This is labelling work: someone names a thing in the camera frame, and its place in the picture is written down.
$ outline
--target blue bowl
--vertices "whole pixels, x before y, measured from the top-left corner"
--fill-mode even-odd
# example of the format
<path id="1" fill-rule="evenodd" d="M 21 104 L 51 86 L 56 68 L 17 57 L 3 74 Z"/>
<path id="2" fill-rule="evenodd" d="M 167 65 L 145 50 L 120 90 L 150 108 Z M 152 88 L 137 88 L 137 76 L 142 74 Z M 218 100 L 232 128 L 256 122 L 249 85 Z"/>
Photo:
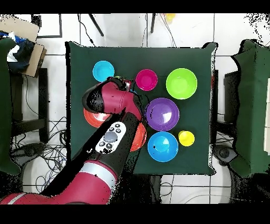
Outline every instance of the blue bowl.
<path id="1" fill-rule="evenodd" d="M 108 61 L 99 61 L 94 65 L 93 76 L 98 82 L 104 82 L 107 77 L 113 77 L 114 68 Z"/>
<path id="2" fill-rule="evenodd" d="M 169 132 L 157 132 L 148 141 L 148 153 L 158 162 L 172 160 L 178 152 L 178 142 Z"/>

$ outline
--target table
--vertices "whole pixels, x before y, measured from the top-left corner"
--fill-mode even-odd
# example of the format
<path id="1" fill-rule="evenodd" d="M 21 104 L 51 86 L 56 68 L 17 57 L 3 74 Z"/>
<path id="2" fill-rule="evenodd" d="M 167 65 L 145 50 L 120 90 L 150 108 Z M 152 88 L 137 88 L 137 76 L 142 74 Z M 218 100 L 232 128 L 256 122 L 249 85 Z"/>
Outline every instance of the table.
<path id="1" fill-rule="evenodd" d="M 239 154 L 231 163 L 241 177 L 269 173 L 270 156 L 264 151 L 267 81 L 270 78 L 270 50 L 253 40 L 245 40 L 232 56 L 241 78 L 238 86 L 239 114 L 234 142 Z"/>
<path id="2" fill-rule="evenodd" d="M 169 132 L 176 138 L 179 131 L 189 130 L 195 135 L 190 147 L 179 144 L 176 157 L 160 163 L 153 160 L 147 151 L 149 138 L 156 133 L 147 128 L 147 140 L 139 151 L 129 154 L 129 161 L 135 161 L 134 174 L 214 174 L 209 167 L 209 109 L 211 89 L 211 54 L 215 43 L 204 48 L 86 48 L 73 42 L 66 42 L 70 50 L 71 110 L 67 120 L 71 119 L 71 158 L 78 152 L 96 128 L 90 126 L 84 118 L 81 98 L 84 92 L 98 82 L 92 75 L 96 62 L 107 60 L 115 69 L 115 76 L 134 79 L 145 68 L 153 70 L 158 76 L 158 84 L 152 91 L 144 92 L 138 88 L 138 94 L 147 94 L 150 100 L 166 97 L 173 100 L 180 110 L 178 124 Z M 176 68 L 187 68 L 195 73 L 198 88 L 195 94 L 186 100 L 173 99 L 166 91 L 166 78 Z"/>

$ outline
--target bowl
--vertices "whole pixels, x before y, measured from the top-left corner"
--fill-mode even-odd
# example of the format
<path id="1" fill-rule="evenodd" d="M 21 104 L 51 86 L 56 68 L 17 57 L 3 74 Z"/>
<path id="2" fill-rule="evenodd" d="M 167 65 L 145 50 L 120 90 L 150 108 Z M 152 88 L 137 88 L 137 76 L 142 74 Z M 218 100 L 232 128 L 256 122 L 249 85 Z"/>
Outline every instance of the bowl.
<path id="1" fill-rule="evenodd" d="M 169 132 L 157 132 L 148 141 L 148 153 L 158 162 L 172 160 L 178 152 L 178 142 Z"/>
<path id="2" fill-rule="evenodd" d="M 142 123 L 139 123 L 130 151 L 133 152 L 138 150 L 145 144 L 145 142 L 146 142 L 146 129 Z"/>
<path id="3" fill-rule="evenodd" d="M 171 130 L 179 120 L 179 109 L 167 98 L 157 98 L 146 107 L 145 117 L 151 128 L 158 131 Z"/>
<path id="4" fill-rule="evenodd" d="M 83 114 L 85 120 L 93 127 L 100 127 L 102 123 L 110 116 L 110 114 L 103 113 L 94 114 L 87 111 L 86 109 L 83 109 Z"/>
<path id="5" fill-rule="evenodd" d="M 183 146 L 190 146 L 195 141 L 194 134 L 187 131 L 187 130 L 182 130 L 181 132 L 179 132 L 178 138 L 179 138 L 181 145 L 183 145 Z"/>
<path id="6" fill-rule="evenodd" d="M 108 61 L 99 61 L 94 65 L 93 76 L 98 82 L 104 82 L 114 76 L 114 67 Z"/>
<path id="7" fill-rule="evenodd" d="M 152 90 L 157 85 L 157 83 L 158 77 L 150 69 L 143 69 L 136 76 L 137 86 L 144 91 Z"/>
<path id="8" fill-rule="evenodd" d="M 175 99 L 187 99 L 196 92 L 197 78 L 188 69 L 176 69 L 168 75 L 166 89 Z"/>

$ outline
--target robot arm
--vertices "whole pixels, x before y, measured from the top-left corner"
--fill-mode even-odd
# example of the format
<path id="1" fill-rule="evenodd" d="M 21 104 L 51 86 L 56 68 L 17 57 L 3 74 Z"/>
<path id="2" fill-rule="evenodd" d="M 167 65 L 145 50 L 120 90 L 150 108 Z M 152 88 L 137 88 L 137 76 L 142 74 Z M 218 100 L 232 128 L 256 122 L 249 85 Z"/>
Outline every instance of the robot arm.
<path id="1" fill-rule="evenodd" d="M 0 204 L 108 203 L 142 120 L 138 97 L 125 88 L 122 80 L 111 78 L 89 89 L 84 108 L 112 116 L 41 194 L 10 194 Z"/>

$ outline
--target white tile floor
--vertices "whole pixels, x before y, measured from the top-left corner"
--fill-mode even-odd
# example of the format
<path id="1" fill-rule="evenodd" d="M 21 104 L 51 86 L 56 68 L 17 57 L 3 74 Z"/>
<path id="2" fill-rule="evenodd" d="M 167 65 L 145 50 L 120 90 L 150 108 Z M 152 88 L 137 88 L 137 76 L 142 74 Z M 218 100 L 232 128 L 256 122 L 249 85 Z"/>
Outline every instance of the white tile floor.
<path id="1" fill-rule="evenodd" d="M 96 46 L 136 46 L 136 47 L 169 47 L 172 38 L 166 29 L 160 15 L 155 21 L 154 33 L 150 33 L 151 15 L 148 14 L 148 41 L 145 14 L 94 14 L 94 17 L 104 33 L 101 37 L 87 14 L 80 15 L 87 28 L 88 35 Z M 187 46 L 200 48 L 207 42 L 217 42 L 218 50 L 215 57 L 215 68 L 219 70 L 218 112 L 224 113 L 223 77 L 226 73 L 237 70 L 230 55 L 236 54 L 244 39 L 259 39 L 263 45 L 270 41 L 269 26 L 265 21 L 257 23 L 259 35 L 255 27 L 249 24 L 246 14 L 176 14 L 169 24 L 177 47 Z M 29 15 L 19 17 L 30 20 Z M 56 14 L 41 15 L 43 27 L 39 35 L 58 35 L 59 23 Z M 49 108 L 50 120 L 59 120 L 66 116 L 66 68 L 65 41 L 75 41 L 83 46 L 92 46 L 86 35 L 85 28 L 79 24 L 77 14 L 62 14 L 62 38 L 37 39 L 37 43 L 47 48 L 47 54 L 42 67 L 48 68 L 49 76 Z M 37 79 L 28 77 L 29 87 L 27 100 L 34 111 L 37 111 Z M 23 103 L 24 119 L 33 119 L 37 115 Z M 60 122 L 58 129 L 64 129 L 66 122 Z M 37 142 L 36 133 L 27 133 L 23 143 Z M 58 138 L 52 139 L 52 144 L 58 144 Z M 230 196 L 230 175 L 227 167 L 222 167 L 213 157 L 212 165 L 216 170 L 213 176 L 204 175 L 165 175 L 161 187 L 163 203 L 228 203 Z M 37 158 L 26 167 L 24 175 L 24 191 L 37 192 L 36 178 L 45 175 L 47 165 L 42 158 Z"/>

